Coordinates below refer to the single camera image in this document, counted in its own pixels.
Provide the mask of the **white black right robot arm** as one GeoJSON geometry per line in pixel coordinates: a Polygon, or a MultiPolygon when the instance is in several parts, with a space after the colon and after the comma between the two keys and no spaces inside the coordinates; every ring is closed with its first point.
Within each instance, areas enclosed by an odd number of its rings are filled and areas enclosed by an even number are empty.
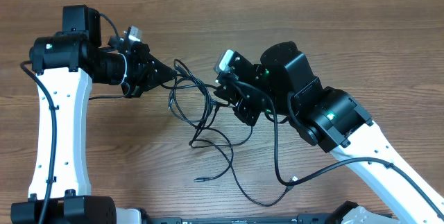
{"type": "Polygon", "coordinates": [[[268,48],[253,64],[227,50],[215,65],[215,94],[254,126],[261,114],[285,116],[299,136],[356,173],[401,223],[442,223],[443,197],[394,149],[349,93],[324,87],[294,42],[268,48]]]}

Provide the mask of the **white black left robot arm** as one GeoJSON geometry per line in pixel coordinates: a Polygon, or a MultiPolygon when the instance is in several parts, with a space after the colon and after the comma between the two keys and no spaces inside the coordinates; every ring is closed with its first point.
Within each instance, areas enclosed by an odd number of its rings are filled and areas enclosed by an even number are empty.
{"type": "Polygon", "coordinates": [[[37,84],[40,117],[37,157],[28,199],[11,206],[13,223],[148,223],[142,208],[118,208],[93,196],[86,161],[87,106],[95,83],[118,85],[138,98],[176,77],[160,62],[141,31],[101,41],[104,14],[85,5],[65,6],[62,30],[37,38],[23,71],[37,84]]]}

